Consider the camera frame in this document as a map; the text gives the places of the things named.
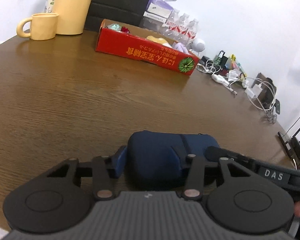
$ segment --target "plastic bottle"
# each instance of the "plastic bottle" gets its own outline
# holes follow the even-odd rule
[[[188,36],[186,36],[186,35],[184,35],[182,33],[179,33],[177,41],[181,42],[183,45],[186,46],[188,44],[188,42],[189,42],[189,38],[188,38]]]
[[[167,38],[170,38],[170,39],[172,39],[174,41],[177,41],[179,33],[176,32],[176,31],[172,31],[169,28],[166,28],[165,32],[163,33],[163,36],[165,36]]]
[[[187,37],[191,40],[195,38],[195,35],[198,32],[198,25],[199,21],[197,19],[193,19],[192,21],[189,22],[188,24],[188,31],[187,31]]]
[[[185,13],[178,20],[178,27],[177,27],[178,33],[186,35],[188,30],[188,24],[189,24],[189,15]]]
[[[169,25],[169,29],[175,31],[178,26],[179,13],[180,11],[177,9],[173,9],[172,13],[169,15],[166,24]]]

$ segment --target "white cable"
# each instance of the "white cable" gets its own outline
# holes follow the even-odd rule
[[[296,165],[295,159],[292,159],[292,160],[293,160],[293,164],[295,165],[295,169],[298,170],[298,166]]]
[[[214,62],[213,62],[211,59],[208,59],[208,60],[206,61],[205,66],[203,66],[203,65],[200,64],[200,63],[198,63],[197,65],[202,66],[202,68],[204,69],[204,70],[202,70],[202,69],[197,68],[197,70],[199,70],[199,71],[202,72],[202,73],[212,73],[212,74],[215,74],[215,73],[217,73],[217,72],[219,72],[219,71],[221,70],[221,67],[219,67],[219,69],[217,70],[217,68],[214,66]],[[272,94],[272,96],[273,96],[273,100],[272,100],[272,102],[271,102],[271,104],[270,104],[269,109],[265,109],[265,108],[263,107],[263,105],[262,105],[262,103],[261,103],[261,101],[259,100],[258,97],[256,97],[256,99],[258,100],[258,102],[259,102],[259,104],[261,105],[262,108],[258,107],[258,106],[251,100],[251,98],[247,95],[249,101],[251,102],[251,104],[253,104],[257,109],[263,110],[263,111],[266,113],[267,117],[270,118],[270,117],[273,115],[273,113],[272,113],[272,112],[269,113],[268,111],[272,111],[273,108],[274,108],[274,106],[275,106],[275,88],[274,88],[274,86],[273,86],[271,83],[269,83],[269,82],[267,82],[267,81],[263,81],[263,80],[260,79],[260,78],[248,78],[248,77],[244,77],[244,78],[239,78],[239,79],[237,79],[237,80],[231,82],[231,83],[228,85],[227,88],[228,88],[231,92],[235,92],[235,93],[236,93],[236,91],[235,91],[234,89],[231,88],[231,85],[234,84],[234,83],[237,82],[237,81],[246,80],[246,79],[256,80],[256,81],[260,82],[262,85],[265,85],[265,86],[270,90],[270,92],[271,92],[271,94]]]
[[[275,94],[274,94],[274,91],[272,90],[272,88],[266,84],[266,83],[269,84],[269,82],[267,82],[267,81],[262,81],[262,80],[259,79],[259,78],[248,78],[248,77],[244,77],[244,78],[239,78],[239,79],[237,79],[237,80],[231,82],[231,83],[229,84],[229,88],[231,88],[231,85],[232,85],[233,83],[235,83],[235,82],[237,82],[237,81],[240,81],[240,80],[244,80],[244,79],[257,80],[257,81],[261,82],[261,84],[265,85],[267,88],[270,89],[270,91],[271,91],[271,93],[272,93],[272,96],[273,96],[273,100],[272,100],[272,102],[271,102],[271,104],[270,104],[270,108],[269,108],[269,109],[264,109],[264,107],[263,107],[262,104],[261,104],[262,108],[256,106],[256,104],[255,104],[254,102],[252,102],[252,100],[251,100],[251,98],[250,98],[249,96],[248,96],[248,99],[250,100],[250,102],[252,103],[252,105],[254,105],[257,109],[264,110],[264,111],[272,110],[272,108],[273,108],[274,105],[275,105]]]
[[[202,73],[212,73],[212,74],[215,74],[215,73],[217,73],[217,72],[219,72],[219,71],[221,70],[221,67],[219,67],[219,69],[217,70],[217,68],[214,66],[213,60],[208,59],[205,66],[203,66],[203,65],[200,64],[200,63],[198,63],[196,69],[199,70],[199,71],[202,72]]]

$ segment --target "blue pouch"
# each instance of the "blue pouch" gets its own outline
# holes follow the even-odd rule
[[[186,156],[204,156],[209,146],[219,147],[207,134],[135,132],[127,146],[130,179],[146,190],[180,187],[189,169]]]

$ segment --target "candy wrapper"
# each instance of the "candy wrapper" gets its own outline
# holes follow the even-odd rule
[[[124,26],[122,26],[121,31],[122,31],[123,33],[130,33],[129,29],[126,28],[126,27],[124,27]]]
[[[118,32],[121,31],[121,26],[116,23],[108,25],[107,28]]]

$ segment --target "black chair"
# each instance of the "black chair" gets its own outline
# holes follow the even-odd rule
[[[99,31],[103,19],[139,26],[149,0],[92,0],[84,28]]]

